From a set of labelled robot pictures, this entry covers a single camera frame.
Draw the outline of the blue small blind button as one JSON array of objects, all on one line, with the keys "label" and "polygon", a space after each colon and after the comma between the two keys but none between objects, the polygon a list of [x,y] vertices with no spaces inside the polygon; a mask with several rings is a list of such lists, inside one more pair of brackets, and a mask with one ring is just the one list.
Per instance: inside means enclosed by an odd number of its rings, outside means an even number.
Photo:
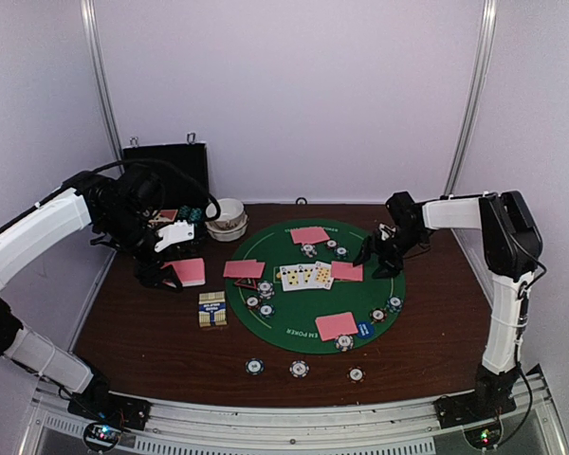
[{"label": "blue small blind button", "polygon": [[370,339],[375,335],[375,326],[369,321],[359,321],[356,336],[359,339]]}]

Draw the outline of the red triangular all-in button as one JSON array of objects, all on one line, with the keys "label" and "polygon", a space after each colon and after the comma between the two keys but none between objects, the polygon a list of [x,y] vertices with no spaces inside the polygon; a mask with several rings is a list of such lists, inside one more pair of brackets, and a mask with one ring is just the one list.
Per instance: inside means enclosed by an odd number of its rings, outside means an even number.
[{"label": "red triangular all-in button", "polygon": [[252,278],[240,278],[235,280],[233,284],[239,288],[245,288],[250,290],[257,289],[257,280]]}]

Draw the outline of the red playing card deck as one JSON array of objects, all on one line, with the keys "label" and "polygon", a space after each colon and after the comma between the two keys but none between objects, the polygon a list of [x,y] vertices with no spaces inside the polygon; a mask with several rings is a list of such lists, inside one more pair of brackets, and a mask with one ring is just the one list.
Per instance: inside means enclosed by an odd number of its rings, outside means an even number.
[{"label": "red playing card deck", "polygon": [[204,285],[206,283],[205,262],[202,258],[167,262],[164,268],[171,267],[183,287]]}]

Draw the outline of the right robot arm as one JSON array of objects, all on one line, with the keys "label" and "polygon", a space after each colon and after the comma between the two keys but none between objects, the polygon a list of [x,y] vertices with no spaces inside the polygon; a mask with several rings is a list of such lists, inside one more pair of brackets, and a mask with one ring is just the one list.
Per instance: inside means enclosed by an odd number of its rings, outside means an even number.
[{"label": "right robot arm", "polygon": [[377,257],[376,279],[395,278],[404,257],[429,242],[439,229],[474,229],[482,233],[484,258],[491,273],[493,302],[486,350],[477,370],[467,408],[473,417],[487,418],[509,397],[521,374],[520,349],[528,322],[528,300],[539,279],[542,239],[519,191],[478,195],[444,195],[416,202],[406,191],[385,203],[394,223],[381,224],[367,236],[354,265]]}]

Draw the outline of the brown poker chip stack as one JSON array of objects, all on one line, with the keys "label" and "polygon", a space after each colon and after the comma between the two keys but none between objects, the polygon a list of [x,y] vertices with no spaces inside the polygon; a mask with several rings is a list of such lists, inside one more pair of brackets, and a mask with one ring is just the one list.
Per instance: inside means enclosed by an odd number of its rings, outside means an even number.
[{"label": "brown poker chip stack", "polygon": [[348,370],[347,377],[351,382],[360,383],[365,378],[365,372],[358,366],[352,367]]}]

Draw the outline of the teal poker chip stack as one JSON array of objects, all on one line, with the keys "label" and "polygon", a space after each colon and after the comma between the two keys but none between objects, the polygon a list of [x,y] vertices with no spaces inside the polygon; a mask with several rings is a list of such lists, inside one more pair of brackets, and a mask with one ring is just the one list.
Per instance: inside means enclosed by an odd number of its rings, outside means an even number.
[{"label": "teal poker chip stack", "polygon": [[250,375],[258,375],[265,370],[265,363],[262,359],[251,358],[246,362],[245,369]]}]

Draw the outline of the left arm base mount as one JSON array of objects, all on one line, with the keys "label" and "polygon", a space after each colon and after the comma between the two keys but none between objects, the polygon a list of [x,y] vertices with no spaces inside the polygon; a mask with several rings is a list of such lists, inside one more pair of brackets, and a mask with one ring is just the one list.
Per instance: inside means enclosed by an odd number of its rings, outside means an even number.
[{"label": "left arm base mount", "polygon": [[72,398],[67,405],[67,411],[116,429],[144,430],[150,417],[151,407],[151,403],[146,400],[111,395],[108,404],[101,409],[83,402],[81,398]]}]

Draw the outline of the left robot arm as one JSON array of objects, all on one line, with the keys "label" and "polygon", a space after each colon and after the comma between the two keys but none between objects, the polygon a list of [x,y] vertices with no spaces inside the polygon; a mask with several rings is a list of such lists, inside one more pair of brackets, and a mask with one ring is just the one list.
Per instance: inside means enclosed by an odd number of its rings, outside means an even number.
[{"label": "left robot arm", "polygon": [[[146,287],[179,291],[181,281],[166,266],[170,246],[190,241],[186,222],[155,229],[164,188],[144,166],[134,165],[117,179],[81,172],[34,207],[0,228],[0,292],[28,264],[69,235],[92,227],[107,235],[106,245],[131,254],[135,275]],[[66,390],[80,393],[82,407],[98,421],[117,413],[117,399],[97,384],[95,373],[76,356],[33,332],[0,297],[0,356],[9,358]]]}]

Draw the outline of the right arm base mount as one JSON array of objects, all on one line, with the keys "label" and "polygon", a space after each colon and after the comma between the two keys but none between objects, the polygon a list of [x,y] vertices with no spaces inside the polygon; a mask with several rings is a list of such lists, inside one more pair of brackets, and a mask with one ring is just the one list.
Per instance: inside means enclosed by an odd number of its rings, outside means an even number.
[{"label": "right arm base mount", "polygon": [[481,405],[474,392],[443,395],[433,405],[442,429],[494,419],[517,408],[513,398],[506,398],[493,406]]}]

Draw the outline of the blue white poker chip stack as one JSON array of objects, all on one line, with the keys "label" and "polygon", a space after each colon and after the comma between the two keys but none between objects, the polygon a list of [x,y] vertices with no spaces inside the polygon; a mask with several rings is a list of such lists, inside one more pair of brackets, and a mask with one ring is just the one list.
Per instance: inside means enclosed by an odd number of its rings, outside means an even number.
[{"label": "blue white poker chip stack", "polygon": [[295,378],[306,377],[309,371],[310,367],[304,360],[295,360],[289,366],[289,372]]}]

